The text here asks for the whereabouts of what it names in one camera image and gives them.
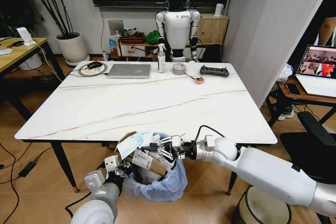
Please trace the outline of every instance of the marble table top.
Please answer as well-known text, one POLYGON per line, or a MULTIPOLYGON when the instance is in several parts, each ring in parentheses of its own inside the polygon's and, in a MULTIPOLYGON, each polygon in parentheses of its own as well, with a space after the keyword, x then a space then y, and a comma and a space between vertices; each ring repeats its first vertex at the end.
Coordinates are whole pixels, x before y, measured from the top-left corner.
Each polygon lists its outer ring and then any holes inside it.
MULTIPOLYGON (((83 61, 76 67, 87 64, 83 61)), ((154 131, 185 134, 193 140, 199 126, 208 125, 237 143, 275 144, 277 138, 255 105, 243 82, 229 63, 206 63, 226 67, 229 77, 204 75, 196 84, 187 75, 158 72, 156 62, 105 62, 151 65, 149 79, 108 79, 68 76, 15 138, 32 142, 118 141, 127 132, 154 131)), ((203 63, 186 63, 187 73, 200 76, 203 63)), ((205 135, 216 135, 203 128, 205 135)))

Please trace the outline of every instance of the silver laptop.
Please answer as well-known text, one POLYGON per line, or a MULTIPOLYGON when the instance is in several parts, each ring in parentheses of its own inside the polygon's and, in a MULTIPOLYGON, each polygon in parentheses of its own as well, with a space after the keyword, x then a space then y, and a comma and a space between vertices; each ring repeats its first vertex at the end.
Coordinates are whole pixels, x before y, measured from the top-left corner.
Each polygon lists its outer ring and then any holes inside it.
POLYGON ((336 98, 336 47, 308 45, 296 77, 307 94, 336 98))
POLYGON ((107 75, 113 79, 146 79, 149 78, 150 64, 113 64, 107 75))

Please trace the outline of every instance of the sneaker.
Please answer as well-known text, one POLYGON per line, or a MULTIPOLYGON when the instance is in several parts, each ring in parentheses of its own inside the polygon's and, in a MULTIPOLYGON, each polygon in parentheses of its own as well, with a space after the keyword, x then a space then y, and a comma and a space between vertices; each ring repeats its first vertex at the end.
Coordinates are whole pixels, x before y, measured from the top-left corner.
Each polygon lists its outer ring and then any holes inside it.
POLYGON ((294 110, 292 110, 289 114, 281 114, 278 117, 278 120, 279 121, 283 121, 284 119, 286 119, 286 118, 292 118, 293 116, 294 116, 294 110))

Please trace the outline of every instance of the white bucket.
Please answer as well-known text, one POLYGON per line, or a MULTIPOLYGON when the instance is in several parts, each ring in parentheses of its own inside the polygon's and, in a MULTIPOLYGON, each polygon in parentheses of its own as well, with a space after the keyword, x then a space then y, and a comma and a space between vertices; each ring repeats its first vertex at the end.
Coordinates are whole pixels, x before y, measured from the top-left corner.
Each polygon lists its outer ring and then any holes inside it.
POLYGON ((27 71, 27 70, 37 69, 41 65, 42 65, 42 61, 41 61, 39 55, 38 54, 34 54, 28 60, 26 60, 25 62, 21 63, 19 65, 19 69, 27 71))
POLYGON ((66 58, 68 62, 77 63, 85 60, 88 56, 88 52, 82 35, 80 33, 74 34, 78 36, 73 39, 59 39, 62 35, 56 36, 55 39, 63 57, 66 58))
POLYGON ((244 192, 235 214, 233 223, 237 224, 289 224, 291 222, 291 211, 286 203, 254 186, 250 186, 244 192))

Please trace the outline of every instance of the spray bottle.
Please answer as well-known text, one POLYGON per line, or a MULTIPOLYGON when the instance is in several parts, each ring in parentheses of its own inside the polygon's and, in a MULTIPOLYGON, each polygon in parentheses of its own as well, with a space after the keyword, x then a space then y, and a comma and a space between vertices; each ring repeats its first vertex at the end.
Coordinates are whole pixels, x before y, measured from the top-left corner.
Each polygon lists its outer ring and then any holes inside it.
POLYGON ((165 63, 166 63, 166 54, 163 51, 163 46, 159 45, 159 53, 157 54, 157 67, 159 69, 159 73, 164 73, 166 71, 165 63))

